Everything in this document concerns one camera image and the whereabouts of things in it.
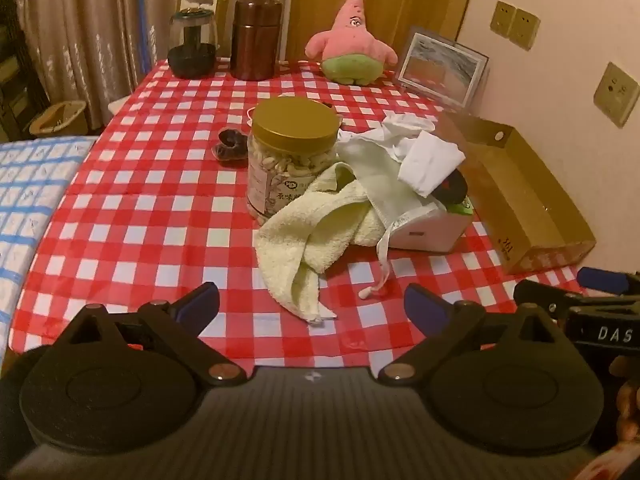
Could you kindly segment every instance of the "transparent container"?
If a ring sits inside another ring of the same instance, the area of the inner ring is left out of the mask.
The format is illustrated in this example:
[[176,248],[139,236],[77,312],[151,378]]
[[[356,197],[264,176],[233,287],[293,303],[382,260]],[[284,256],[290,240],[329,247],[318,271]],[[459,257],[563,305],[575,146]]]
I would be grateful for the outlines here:
[[183,9],[171,17],[167,60],[174,75],[202,79],[215,72],[218,32],[215,14],[207,9]]
[[340,117],[322,103],[281,96],[254,110],[248,139],[247,206],[263,224],[335,162]]

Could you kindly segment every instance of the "ribbed gray surface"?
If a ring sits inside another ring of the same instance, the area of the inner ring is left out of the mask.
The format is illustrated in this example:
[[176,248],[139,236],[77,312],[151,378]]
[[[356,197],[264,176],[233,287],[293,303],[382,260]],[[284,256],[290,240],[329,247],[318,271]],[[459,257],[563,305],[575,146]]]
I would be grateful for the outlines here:
[[498,456],[445,432],[406,388],[365,368],[260,368],[210,392],[179,431],[145,449],[84,457],[41,447],[10,479],[566,480],[593,455]]

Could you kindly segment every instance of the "white wall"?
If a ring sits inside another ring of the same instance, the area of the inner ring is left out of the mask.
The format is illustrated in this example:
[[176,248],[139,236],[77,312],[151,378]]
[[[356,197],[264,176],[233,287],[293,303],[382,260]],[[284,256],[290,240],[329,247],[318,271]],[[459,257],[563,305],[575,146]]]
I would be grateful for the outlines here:
[[470,0],[458,40],[489,56],[474,112],[516,126],[596,235],[585,261],[640,270],[640,103],[623,129],[593,104],[609,61],[640,81],[640,0],[502,0],[532,12],[532,49],[489,29],[497,0]]

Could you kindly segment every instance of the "jar of cashew nuts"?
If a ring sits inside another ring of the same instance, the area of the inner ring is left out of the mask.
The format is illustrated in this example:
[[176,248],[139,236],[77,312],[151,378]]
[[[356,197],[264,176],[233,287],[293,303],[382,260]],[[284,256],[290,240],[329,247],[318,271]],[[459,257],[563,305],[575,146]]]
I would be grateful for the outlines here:
[[335,161],[340,117],[298,96],[260,102],[248,139],[247,205],[260,224],[301,196]]

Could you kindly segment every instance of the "thermos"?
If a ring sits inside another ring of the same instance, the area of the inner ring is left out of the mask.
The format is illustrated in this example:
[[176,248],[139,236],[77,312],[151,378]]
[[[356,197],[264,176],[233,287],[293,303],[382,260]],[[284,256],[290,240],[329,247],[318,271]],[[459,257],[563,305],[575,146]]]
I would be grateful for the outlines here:
[[231,39],[231,75],[262,81],[275,75],[282,4],[276,0],[238,0]]

